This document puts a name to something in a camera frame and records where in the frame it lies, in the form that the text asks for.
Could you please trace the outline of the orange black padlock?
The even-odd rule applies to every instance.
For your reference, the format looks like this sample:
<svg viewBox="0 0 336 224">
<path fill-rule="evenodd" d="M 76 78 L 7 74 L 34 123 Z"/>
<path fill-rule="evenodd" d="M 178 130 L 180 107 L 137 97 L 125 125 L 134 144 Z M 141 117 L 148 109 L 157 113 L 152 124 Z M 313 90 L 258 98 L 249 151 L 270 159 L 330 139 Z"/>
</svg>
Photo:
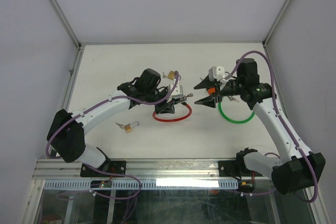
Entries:
<svg viewBox="0 0 336 224">
<path fill-rule="evenodd" d="M 208 94 L 212 94 L 212 93 L 216 92 L 216 89 L 215 88 L 209 88 L 209 89 L 207 89 L 207 92 L 208 92 Z"/>
</svg>

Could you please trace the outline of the red cable lock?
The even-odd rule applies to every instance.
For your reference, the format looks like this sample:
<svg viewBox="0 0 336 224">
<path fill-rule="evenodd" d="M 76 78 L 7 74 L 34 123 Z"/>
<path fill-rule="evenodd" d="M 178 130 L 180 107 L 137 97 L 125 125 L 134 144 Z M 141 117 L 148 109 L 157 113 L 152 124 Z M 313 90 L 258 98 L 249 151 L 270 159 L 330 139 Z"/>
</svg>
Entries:
<svg viewBox="0 0 336 224">
<path fill-rule="evenodd" d="M 192 108 L 191 106 L 187 103 L 187 98 L 184 96 L 182 98 L 179 99 L 172 99 L 170 102 L 168 102 L 169 105 L 176 105 L 176 104 L 181 104 L 184 107 L 187 108 L 188 113 L 184 116 L 181 116 L 179 118 L 172 118 L 172 119 L 163 119 L 158 117 L 158 114 L 155 113 L 155 111 L 152 113 L 152 117 L 154 120 L 158 121 L 158 122 L 163 122 L 163 123 L 174 123 L 174 122 L 179 122 L 179 121 L 183 121 L 187 118 L 189 118 L 192 115 Z"/>
</svg>

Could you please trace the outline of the green lock keys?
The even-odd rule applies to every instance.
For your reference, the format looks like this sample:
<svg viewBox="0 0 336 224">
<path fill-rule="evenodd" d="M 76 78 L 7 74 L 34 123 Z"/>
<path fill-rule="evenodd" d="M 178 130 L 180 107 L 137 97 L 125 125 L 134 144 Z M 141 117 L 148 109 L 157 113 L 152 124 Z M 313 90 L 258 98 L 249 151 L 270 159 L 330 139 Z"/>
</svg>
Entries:
<svg viewBox="0 0 336 224">
<path fill-rule="evenodd" d="M 235 97 L 229 96 L 228 97 L 229 101 L 234 101 L 234 102 L 239 102 L 239 100 Z"/>
</svg>

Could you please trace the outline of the large brass padlock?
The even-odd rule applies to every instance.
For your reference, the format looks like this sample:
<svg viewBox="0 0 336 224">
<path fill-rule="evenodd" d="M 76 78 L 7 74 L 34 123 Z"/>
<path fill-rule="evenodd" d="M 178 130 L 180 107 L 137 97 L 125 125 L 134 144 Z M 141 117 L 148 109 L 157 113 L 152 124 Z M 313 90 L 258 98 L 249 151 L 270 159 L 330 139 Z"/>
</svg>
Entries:
<svg viewBox="0 0 336 224">
<path fill-rule="evenodd" d="M 170 71 L 169 74 L 167 75 L 167 78 L 170 80 L 175 79 L 175 71 Z"/>
</svg>

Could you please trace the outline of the green cable lock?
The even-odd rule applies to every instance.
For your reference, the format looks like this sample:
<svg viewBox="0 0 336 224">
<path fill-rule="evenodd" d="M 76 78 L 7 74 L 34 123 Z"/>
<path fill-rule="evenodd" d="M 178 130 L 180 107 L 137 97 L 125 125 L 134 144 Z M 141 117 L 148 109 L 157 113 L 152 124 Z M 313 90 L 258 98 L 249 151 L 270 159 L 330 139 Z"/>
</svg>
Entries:
<svg viewBox="0 0 336 224">
<path fill-rule="evenodd" d="M 218 108 L 218 111 L 219 111 L 220 115 L 221 115 L 226 121 L 228 121 L 228 122 L 230 122 L 230 123 L 234 123 L 234 124 L 245 124 L 245 123 L 251 121 L 251 120 L 254 118 L 254 116 L 255 116 L 255 113 L 252 112 L 251 115 L 250 115 L 247 119 L 244 119 L 244 120 L 234 120 L 234 119 L 229 118 L 229 117 L 224 113 L 223 108 L 222 108 L 222 103 L 221 103 L 221 102 L 218 104 L 218 107 L 217 107 L 217 108 Z"/>
</svg>

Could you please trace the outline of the small brass padlock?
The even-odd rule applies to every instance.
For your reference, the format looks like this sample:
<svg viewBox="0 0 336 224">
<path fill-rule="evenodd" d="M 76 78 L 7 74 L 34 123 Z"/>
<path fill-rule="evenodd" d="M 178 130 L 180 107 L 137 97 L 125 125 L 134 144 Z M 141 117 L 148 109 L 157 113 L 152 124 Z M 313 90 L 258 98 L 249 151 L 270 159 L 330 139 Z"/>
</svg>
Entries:
<svg viewBox="0 0 336 224">
<path fill-rule="evenodd" d="M 127 125 L 124 126 L 124 130 L 129 133 L 131 132 L 135 127 L 139 126 L 140 123 L 138 121 L 135 121 L 133 123 L 129 123 Z"/>
</svg>

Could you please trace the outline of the small padlock keys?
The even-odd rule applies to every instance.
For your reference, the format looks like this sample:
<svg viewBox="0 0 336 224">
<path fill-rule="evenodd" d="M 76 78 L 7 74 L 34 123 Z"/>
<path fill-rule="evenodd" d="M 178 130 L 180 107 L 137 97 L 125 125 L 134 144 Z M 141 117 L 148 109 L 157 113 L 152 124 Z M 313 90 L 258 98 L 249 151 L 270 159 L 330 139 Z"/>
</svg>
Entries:
<svg viewBox="0 0 336 224">
<path fill-rule="evenodd" d="M 116 123 L 116 125 L 118 125 L 119 128 L 124 129 L 124 125 L 123 124 Z"/>
</svg>

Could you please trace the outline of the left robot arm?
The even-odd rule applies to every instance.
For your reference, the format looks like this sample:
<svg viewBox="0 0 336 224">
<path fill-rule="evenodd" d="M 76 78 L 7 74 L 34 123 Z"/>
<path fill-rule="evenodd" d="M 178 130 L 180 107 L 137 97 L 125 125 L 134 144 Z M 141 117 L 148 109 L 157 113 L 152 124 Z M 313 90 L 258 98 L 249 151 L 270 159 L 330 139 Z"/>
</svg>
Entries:
<svg viewBox="0 0 336 224">
<path fill-rule="evenodd" d="M 49 149 L 53 148 L 66 163 L 78 161 L 99 176 L 107 175 L 111 171 L 111 159 L 100 148 L 86 144 L 86 134 L 110 117 L 136 105 L 167 103 L 177 89 L 179 78 L 179 72 L 173 72 L 172 87 L 159 92 L 161 75 L 147 68 L 139 77 L 120 84 L 105 99 L 88 108 L 75 112 L 59 110 L 47 135 L 47 157 L 51 157 Z"/>
</svg>

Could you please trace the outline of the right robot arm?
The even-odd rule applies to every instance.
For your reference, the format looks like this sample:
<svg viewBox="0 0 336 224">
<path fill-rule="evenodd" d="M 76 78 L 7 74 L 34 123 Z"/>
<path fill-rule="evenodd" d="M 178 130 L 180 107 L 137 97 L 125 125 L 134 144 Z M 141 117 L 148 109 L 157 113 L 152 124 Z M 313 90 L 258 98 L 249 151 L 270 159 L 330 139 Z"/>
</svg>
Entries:
<svg viewBox="0 0 336 224">
<path fill-rule="evenodd" d="M 257 172 L 268 177 L 283 195 L 308 187 L 316 188 L 326 164 L 324 156 L 314 153 L 293 129 L 273 87 L 260 82 L 257 62 L 245 58 L 236 63 L 234 77 L 226 74 L 221 66 L 209 69 L 208 75 L 194 89 L 213 88 L 214 92 L 196 104 L 214 108 L 224 97 L 238 95 L 263 123 L 279 158 L 246 148 L 236 154 L 235 172 L 239 175 Z"/>
</svg>

